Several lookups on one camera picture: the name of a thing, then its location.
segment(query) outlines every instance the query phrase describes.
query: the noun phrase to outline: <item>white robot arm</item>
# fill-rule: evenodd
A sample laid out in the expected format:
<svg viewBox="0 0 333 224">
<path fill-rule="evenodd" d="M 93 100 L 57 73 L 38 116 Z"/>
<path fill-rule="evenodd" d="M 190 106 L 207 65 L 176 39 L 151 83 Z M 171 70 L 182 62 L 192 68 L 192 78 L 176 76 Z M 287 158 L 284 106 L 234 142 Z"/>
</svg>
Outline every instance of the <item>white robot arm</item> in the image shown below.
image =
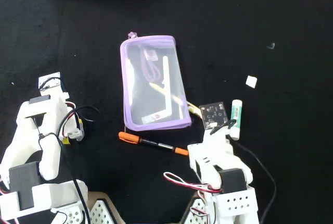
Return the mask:
<svg viewBox="0 0 333 224">
<path fill-rule="evenodd" d="M 59 76 L 59 73 L 40 78 Z M 41 96 L 24 102 L 18 112 L 17 129 L 12 143 L 5 151 L 0 164 L 0 175 L 10 193 L 0 196 L 1 217 L 5 220 L 36 213 L 80 201 L 73 181 L 61 184 L 44 183 L 58 176 L 60 146 L 53 134 L 60 122 L 72 109 L 66 105 L 68 93 L 63 92 L 59 81 L 50 80 Z M 76 127 L 74 117 L 68 119 L 64 134 L 83 138 L 82 125 Z M 39 163 L 27 163 L 29 157 L 42 150 Z M 87 200 L 87 186 L 77 180 L 82 195 Z"/>
<path fill-rule="evenodd" d="M 204 192 L 206 213 L 210 223 L 258 224 L 258 205 L 250 168 L 234 155 L 226 135 L 228 127 L 210 135 L 206 130 L 203 142 L 188 146 L 190 167 L 201 183 L 209 184 L 220 193 Z"/>
</svg>

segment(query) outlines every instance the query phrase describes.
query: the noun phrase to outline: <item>black cloth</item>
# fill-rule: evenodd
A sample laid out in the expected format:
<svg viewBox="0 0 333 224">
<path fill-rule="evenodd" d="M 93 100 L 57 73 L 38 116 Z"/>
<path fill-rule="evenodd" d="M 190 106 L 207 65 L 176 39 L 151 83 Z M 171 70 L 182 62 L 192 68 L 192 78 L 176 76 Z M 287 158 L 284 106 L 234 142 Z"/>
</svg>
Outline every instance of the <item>black cloth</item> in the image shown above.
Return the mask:
<svg viewBox="0 0 333 224">
<path fill-rule="evenodd" d="M 179 221 L 193 190 L 162 173 L 196 182 L 188 158 L 118 140 L 120 44 L 130 31 L 172 35 L 190 102 L 223 101 L 230 115 L 232 100 L 243 101 L 240 142 L 278 186 L 266 223 L 330 223 L 331 1 L 0 0 L 1 156 L 21 103 L 38 96 L 38 77 L 60 71 L 71 100 L 102 112 L 97 124 L 85 124 L 82 143 L 67 147 L 77 177 L 106 192 L 126 222 Z M 255 89 L 247 75 L 258 78 Z M 202 141 L 203 127 L 193 117 L 189 128 L 140 135 L 186 147 Z M 273 186 L 250 155 L 235 153 L 252 169 L 260 216 Z M 68 179 L 62 170 L 59 178 Z M 37 216 L 52 219 L 46 211 L 21 222 Z"/>
</svg>

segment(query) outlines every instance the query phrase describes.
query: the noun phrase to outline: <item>pencil case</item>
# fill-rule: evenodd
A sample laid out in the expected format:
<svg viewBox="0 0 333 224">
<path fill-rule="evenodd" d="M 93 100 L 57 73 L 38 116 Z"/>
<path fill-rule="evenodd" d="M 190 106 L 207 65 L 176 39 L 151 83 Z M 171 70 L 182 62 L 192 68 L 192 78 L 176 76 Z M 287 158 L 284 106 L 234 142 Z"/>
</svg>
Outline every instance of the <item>pencil case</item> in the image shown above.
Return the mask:
<svg viewBox="0 0 333 224">
<path fill-rule="evenodd" d="M 131 32 L 120 54 L 125 125 L 134 131 L 189 126 L 174 37 Z"/>
</svg>

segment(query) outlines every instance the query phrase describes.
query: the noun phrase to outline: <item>white glue stick cap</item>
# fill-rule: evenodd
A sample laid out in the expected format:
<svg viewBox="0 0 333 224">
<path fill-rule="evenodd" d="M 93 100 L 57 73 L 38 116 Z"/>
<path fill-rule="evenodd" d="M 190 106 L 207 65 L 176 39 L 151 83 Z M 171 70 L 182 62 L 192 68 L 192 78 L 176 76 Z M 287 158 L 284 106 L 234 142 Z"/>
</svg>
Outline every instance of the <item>white glue stick cap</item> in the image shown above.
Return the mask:
<svg viewBox="0 0 333 224">
<path fill-rule="evenodd" d="M 231 127 L 230 129 L 230 137 L 234 139 L 235 141 L 239 140 L 239 134 L 240 134 L 240 129 L 236 127 Z"/>
</svg>

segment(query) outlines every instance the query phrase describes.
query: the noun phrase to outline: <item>glue stick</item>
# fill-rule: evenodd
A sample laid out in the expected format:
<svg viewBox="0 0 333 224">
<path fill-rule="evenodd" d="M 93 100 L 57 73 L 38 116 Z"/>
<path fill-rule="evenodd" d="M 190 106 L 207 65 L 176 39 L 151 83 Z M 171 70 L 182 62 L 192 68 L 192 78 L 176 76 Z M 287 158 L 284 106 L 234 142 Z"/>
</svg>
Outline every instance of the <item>glue stick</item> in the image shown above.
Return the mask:
<svg viewBox="0 0 333 224">
<path fill-rule="evenodd" d="M 241 115 L 241 100 L 233 100 L 231 109 L 231 119 L 235 119 L 236 123 L 230 129 L 230 137 L 234 140 L 239 140 L 240 133 L 240 115 Z"/>
</svg>

